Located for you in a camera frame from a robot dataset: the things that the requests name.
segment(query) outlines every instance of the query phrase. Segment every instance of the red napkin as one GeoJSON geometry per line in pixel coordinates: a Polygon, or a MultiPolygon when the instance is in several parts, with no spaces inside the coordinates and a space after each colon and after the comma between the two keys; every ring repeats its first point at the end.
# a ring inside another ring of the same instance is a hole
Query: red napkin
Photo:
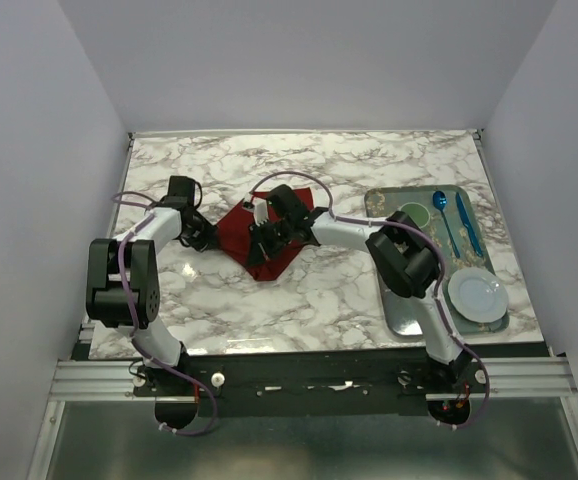
{"type": "MultiPolygon", "coordinates": [[[[294,190],[298,198],[302,200],[309,210],[313,209],[313,197],[310,188],[300,188],[294,190]]],[[[268,192],[255,192],[254,197],[266,198],[268,192]]],[[[278,220],[273,208],[268,208],[269,220],[278,220]]],[[[276,258],[267,260],[263,265],[247,267],[247,255],[251,247],[251,236],[249,235],[249,225],[253,223],[253,213],[242,208],[242,201],[232,208],[218,222],[218,239],[220,249],[233,258],[240,265],[245,267],[249,274],[259,282],[277,279],[291,261],[302,250],[302,245],[296,241],[291,242],[276,258]]]]}

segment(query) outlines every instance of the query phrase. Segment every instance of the white wall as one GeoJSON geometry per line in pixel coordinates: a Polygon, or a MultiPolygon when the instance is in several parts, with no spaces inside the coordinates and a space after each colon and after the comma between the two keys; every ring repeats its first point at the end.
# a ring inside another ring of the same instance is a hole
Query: white wall
{"type": "Polygon", "coordinates": [[[484,140],[540,325],[578,384],[578,0],[558,1],[484,140]]]}
{"type": "Polygon", "coordinates": [[[0,479],[26,476],[125,129],[55,0],[0,0],[0,479]]]}
{"type": "Polygon", "coordinates": [[[483,127],[555,0],[60,0],[132,131],[483,127]]]}

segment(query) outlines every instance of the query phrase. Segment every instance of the green tray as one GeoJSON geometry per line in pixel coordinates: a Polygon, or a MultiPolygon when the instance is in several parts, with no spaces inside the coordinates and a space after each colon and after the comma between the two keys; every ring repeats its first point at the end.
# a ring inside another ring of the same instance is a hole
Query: green tray
{"type": "MultiPolygon", "coordinates": [[[[369,217],[388,217],[400,207],[410,202],[420,203],[429,210],[429,223],[422,227],[421,230],[429,235],[442,250],[447,263],[447,278],[451,278],[451,275],[453,275],[457,270],[467,267],[484,268],[495,275],[496,272],[491,265],[491,259],[489,258],[487,247],[482,238],[482,234],[480,233],[480,228],[476,216],[473,213],[471,202],[469,201],[469,195],[467,195],[467,192],[462,188],[455,185],[376,188],[369,190],[365,195],[365,208],[367,216],[369,217]],[[436,190],[442,190],[447,195],[445,215],[447,216],[447,222],[449,223],[451,233],[453,233],[453,238],[456,241],[458,251],[460,252],[459,259],[457,259],[453,254],[449,234],[447,233],[447,228],[442,220],[442,216],[433,206],[432,196],[436,190]],[[476,255],[471,246],[471,242],[469,241],[467,230],[462,225],[458,208],[456,206],[456,192],[460,192],[460,196],[462,197],[469,218],[471,219],[471,224],[473,225],[476,236],[478,237],[478,242],[482,248],[484,258],[480,258],[476,255]]],[[[398,308],[396,308],[396,305],[398,304],[396,295],[386,287],[380,276],[378,276],[378,282],[380,283],[380,292],[382,306],[385,311],[385,318],[391,331],[396,335],[408,337],[410,339],[421,336],[422,332],[420,331],[420,326],[416,319],[412,318],[411,315],[408,315],[408,312],[399,312],[398,308]]],[[[507,328],[509,325],[508,313],[500,320],[488,324],[475,323],[467,320],[458,313],[451,303],[451,298],[449,298],[449,294],[447,293],[447,283],[448,282],[444,283],[443,291],[451,316],[453,317],[456,328],[460,333],[466,335],[493,333],[500,332],[507,328]]]]}

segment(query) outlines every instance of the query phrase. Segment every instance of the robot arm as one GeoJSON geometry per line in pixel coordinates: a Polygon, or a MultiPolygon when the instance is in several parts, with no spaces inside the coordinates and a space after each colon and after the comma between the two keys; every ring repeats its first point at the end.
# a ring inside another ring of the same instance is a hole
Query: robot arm
{"type": "MultiPolygon", "coordinates": [[[[309,211],[286,185],[271,190],[267,203],[281,220],[274,224],[263,221],[257,226],[259,230],[272,231],[259,235],[263,241],[259,248],[276,252],[290,241],[299,240],[369,253],[387,287],[407,299],[417,313],[429,357],[449,365],[462,353],[440,318],[433,298],[432,285],[440,274],[438,259],[418,236],[394,226],[376,225],[389,221],[419,230],[405,213],[396,212],[387,218],[355,217],[340,221],[329,215],[326,208],[309,211]]],[[[442,293],[438,300],[448,312],[442,293]]],[[[452,332],[457,332],[449,315],[447,320],[452,332]]]]}

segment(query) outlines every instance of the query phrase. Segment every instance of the marble countertop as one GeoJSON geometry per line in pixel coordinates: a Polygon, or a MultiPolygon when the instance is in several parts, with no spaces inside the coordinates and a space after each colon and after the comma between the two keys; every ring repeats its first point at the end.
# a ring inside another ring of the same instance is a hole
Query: marble countertop
{"type": "MultiPolygon", "coordinates": [[[[160,198],[171,175],[198,180],[200,211],[219,220],[263,176],[315,174],[328,184],[336,212],[364,215],[372,188],[455,184],[469,194],[491,261],[509,293],[509,327],[467,336],[470,343],[542,341],[524,279],[469,132],[286,133],[136,139],[126,190],[160,198]]],[[[311,186],[302,178],[265,184],[311,186]]],[[[121,207],[117,233],[142,218],[121,207]]],[[[219,251],[198,253],[170,242],[158,256],[160,316],[191,354],[411,347],[389,331],[371,258],[335,247],[307,247],[274,282],[256,282],[219,251]]],[[[136,356],[129,342],[98,323],[90,358],[136,356]]]]}

